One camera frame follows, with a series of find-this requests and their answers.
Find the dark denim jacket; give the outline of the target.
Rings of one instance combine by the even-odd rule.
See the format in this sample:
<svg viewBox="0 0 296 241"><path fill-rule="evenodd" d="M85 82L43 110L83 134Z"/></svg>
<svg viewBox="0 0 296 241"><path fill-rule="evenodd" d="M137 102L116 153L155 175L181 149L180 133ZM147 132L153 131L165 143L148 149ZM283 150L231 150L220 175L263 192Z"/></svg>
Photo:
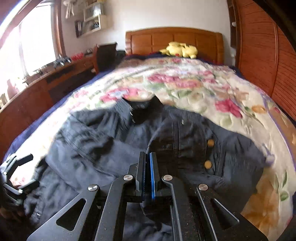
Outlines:
<svg viewBox="0 0 296 241"><path fill-rule="evenodd" d="M120 99L113 107L72 113L36 168L39 187L25 200L35 232L90 184L128 173L145 153L144 199L126 206L122 240L174 240L168 202L153 201L149 154L187 187L208 185L241 211L262 176L265 156L249 138L197 113Z"/></svg>

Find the long wooden desk cabinet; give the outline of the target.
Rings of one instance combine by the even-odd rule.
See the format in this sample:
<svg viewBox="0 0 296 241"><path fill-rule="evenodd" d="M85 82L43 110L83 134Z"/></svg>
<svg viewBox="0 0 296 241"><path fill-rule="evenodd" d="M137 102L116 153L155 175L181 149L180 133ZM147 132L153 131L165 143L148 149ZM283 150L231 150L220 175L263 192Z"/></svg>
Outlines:
<svg viewBox="0 0 296 241"><path fill-rule="evenodd" d="M36 79L1 109L1 160L14 139L67 94L91 80L94 57L58 67Z"/></svg>

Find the navy blue bed sheet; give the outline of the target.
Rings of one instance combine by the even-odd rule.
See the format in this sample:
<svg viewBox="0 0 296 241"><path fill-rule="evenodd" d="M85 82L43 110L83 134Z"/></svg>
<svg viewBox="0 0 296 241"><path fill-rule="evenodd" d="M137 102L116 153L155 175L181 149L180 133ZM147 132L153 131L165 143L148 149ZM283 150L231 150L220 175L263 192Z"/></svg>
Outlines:
<svg viewBox="0 0 296 241"><path fill-rule="evenodd" d="M57 110L72 93L100 80L114 69L110 68L100 72L90 80L81 80L81 85L77 86L56 103L46 90L46 82L41 80L21 93L9 102L1 110L1 163L8 156L15 153L27 138L45 121L50 114Z"/></svg>

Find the red basket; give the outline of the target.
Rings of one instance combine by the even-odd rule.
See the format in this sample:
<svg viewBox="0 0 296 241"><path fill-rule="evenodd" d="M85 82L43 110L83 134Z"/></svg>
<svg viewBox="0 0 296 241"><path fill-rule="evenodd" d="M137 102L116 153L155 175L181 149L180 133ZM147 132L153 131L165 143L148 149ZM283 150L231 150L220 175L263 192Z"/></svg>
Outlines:
<svg viewBox="0 0 296 241"><path fill-rule="evenodd" d="M80 53L77 53L77 54L74 54L73 56L71 56L70 59L72 61L77 61L77 60L83 59L84 57L85 57L84 53L80 52Z"/></svg>

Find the floral bed blanket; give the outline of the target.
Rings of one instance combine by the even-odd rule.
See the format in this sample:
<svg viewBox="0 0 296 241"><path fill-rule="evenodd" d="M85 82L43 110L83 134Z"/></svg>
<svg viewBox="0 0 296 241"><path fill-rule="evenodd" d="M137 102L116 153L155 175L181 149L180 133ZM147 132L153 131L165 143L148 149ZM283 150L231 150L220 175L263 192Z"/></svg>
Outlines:
<svg viewBox="0 0 296 241"><path fill-rule="evenodd" d="M138 102L153 97L164 105L197 113L254 142L265 156L265 165L241 214L269 240L280 238L294 218L295 126L259 87L240 78L228 66L201 60L173 57L123 60L111 73L72 93L15 152L17 157L32 154L34 158L17 168L13 183L21 185L37 180L37 166L72 113L111 108L120 99ZM25 200L22 224L33 232Z"/></svg>

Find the wooden desk chair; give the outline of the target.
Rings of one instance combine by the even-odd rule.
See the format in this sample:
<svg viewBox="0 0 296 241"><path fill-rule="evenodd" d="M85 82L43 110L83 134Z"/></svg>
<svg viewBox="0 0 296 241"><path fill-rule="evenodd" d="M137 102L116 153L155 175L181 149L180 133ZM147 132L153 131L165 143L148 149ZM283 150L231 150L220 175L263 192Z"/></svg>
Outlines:
<svg viewBox="0 0 296 241"><path fill-rule="evenodd" d="M116 59L116 47L116 42L95 45L93 49L93 65L96 74L106 71L113 66Z"/></svg>

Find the yellow plush toy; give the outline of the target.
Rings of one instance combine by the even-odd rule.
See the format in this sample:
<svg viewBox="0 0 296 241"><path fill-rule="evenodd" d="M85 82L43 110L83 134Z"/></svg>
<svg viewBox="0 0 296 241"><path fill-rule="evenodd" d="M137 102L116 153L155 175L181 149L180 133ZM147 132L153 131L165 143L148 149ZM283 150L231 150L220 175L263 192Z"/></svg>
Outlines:
<svg viewBox="0 0 296 241"><path fill-rule="evenodd" d="M168 56L196 59L198 50L193 45L186 43L170 42L165 49L159 50L160 53Z"/></svg>

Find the white hanging plush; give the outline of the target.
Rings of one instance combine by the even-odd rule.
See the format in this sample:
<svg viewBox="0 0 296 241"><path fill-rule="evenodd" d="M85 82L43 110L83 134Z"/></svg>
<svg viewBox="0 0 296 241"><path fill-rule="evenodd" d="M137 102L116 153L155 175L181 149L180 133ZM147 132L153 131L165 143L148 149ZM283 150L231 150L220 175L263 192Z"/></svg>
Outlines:
<svg viewBox="0 0 296 241"><path fill-rule="evenodd" d="M77 4L77 0L64 0L63 5L66 7L65 18L68 19L72 16L75 16L75 6Z"/></svg>

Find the wooden wardrobe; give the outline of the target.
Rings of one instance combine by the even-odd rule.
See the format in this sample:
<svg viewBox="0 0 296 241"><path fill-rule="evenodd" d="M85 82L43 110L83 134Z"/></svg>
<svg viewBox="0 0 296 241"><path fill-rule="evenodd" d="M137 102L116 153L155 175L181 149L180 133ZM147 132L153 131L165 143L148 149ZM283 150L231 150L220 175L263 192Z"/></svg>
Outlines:
<svg viewBox="0 0 296 241"><path fill-rule="evenodd" d="M295 119L295 50L278 24L255 1L228 1L236 34L236 66Z"/></svg>

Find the white wall shelf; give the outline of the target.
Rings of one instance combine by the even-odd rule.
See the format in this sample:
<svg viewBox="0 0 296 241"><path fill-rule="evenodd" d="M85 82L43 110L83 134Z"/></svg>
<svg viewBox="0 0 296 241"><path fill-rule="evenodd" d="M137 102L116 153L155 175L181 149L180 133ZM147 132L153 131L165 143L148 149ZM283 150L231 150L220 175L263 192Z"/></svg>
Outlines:
<svg viewBox="0 0 296 241"><path fill-rule="evenodd" d="M107 28L107 15L104 14L105 1L78 1L78 10L83 19L75 21L76 37L85 37Z"/></svg>

